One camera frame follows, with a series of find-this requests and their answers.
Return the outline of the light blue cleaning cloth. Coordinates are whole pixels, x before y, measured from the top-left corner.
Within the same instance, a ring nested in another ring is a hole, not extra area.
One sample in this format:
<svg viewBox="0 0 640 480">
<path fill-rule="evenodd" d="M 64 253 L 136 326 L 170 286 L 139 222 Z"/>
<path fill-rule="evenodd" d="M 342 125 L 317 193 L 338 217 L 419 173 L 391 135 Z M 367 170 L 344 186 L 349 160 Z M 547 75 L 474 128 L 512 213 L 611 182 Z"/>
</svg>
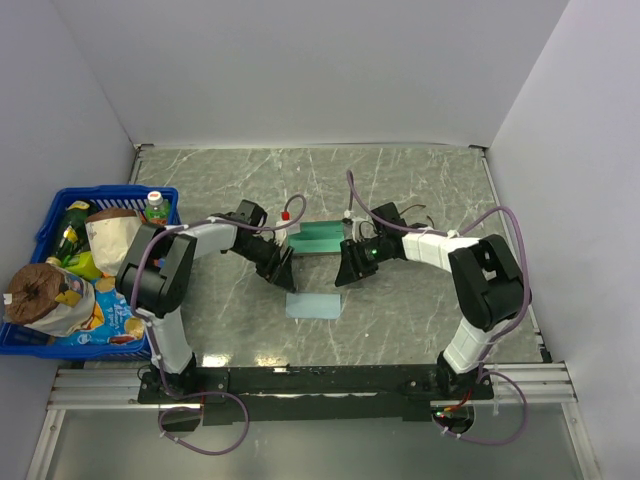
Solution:
<svg viewBox="0 0 640 480">
<path fill-rule="evenodd" d="M 338 319 L 342 311 L 339 294 L 288 293 L 285 314 L 291 319 Z"/>
</svg>

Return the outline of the grey felt glasses case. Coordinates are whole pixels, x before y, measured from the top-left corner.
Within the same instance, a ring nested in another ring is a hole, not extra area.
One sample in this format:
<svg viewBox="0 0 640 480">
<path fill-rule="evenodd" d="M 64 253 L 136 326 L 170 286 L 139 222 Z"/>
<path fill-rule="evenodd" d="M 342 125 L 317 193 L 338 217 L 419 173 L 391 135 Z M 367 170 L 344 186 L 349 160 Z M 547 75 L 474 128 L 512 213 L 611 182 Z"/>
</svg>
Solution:
<svg viewBox="0 0 640 480">
<path fill-rule="evenodd" d="M 299 232 L 288 237 L 296 255 L 339 254 L 345 239 L 340 220 L 301 222 Z"/>
</svg>

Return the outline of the brown sunglasses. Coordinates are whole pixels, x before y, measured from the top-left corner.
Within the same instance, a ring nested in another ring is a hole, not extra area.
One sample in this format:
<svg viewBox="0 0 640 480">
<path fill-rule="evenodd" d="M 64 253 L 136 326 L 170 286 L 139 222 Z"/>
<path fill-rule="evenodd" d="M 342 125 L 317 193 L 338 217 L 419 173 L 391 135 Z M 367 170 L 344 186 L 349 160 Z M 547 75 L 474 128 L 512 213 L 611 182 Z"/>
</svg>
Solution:
<svg viewBox="0 0 640 480">
<path fill-rule="evenodd" d="M 435 221 L 428 214 L 425 204 L 413 204 L 400 211 L 400 216 L 412 228 L 435 228 Z"/>
</svg>

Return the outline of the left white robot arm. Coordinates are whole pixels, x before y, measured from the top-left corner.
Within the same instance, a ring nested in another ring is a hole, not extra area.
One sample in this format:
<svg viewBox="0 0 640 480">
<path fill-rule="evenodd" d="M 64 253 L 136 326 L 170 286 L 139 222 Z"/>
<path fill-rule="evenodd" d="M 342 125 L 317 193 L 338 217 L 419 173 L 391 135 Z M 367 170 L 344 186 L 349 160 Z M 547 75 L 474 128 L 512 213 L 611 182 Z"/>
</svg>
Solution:
<svg viewBox="0 0 640 480">
<path fill-rule="evenodd" d="M 195 354 L 181 318 L 195 260 L 232 252 L 252 263 L 268 283 L 296 291 L 288 224 L 268 227 L 266 218 L 257 203 L 243 200 L 231 213 L 189 225 L 144 224 L 134 236 L 116 275 L 116 290 L 143 320 L 152 364 L 164 374 L 161 387 L 172 400 L 187 401 L 198 387 L 197 376 L 189 371 Z"/>
</svg>

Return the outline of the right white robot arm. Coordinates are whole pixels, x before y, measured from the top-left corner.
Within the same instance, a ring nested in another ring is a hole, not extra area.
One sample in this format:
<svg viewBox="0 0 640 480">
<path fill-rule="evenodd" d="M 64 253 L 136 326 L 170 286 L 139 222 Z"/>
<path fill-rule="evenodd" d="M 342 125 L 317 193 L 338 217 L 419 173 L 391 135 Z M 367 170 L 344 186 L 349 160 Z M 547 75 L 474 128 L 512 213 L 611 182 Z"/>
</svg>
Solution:
<svg viewBox="0 0 640 480">
<path fill-rule="evenodd" d="M 407 224 L 392 202 L 373 214 L 373 236 L 340 243 L 334 284 L 343 287 L 371 277 L 388 260 L 421 263 L 449 273 L 462 318 L 437 358 L 436 384 L 444 396 L 458 398 L 478 379 L 481 364 L 500 336 L 526 312 L 531 290 L 524 272 L 500 235 L 441 235 L 427 224 Z"/>
</svg>

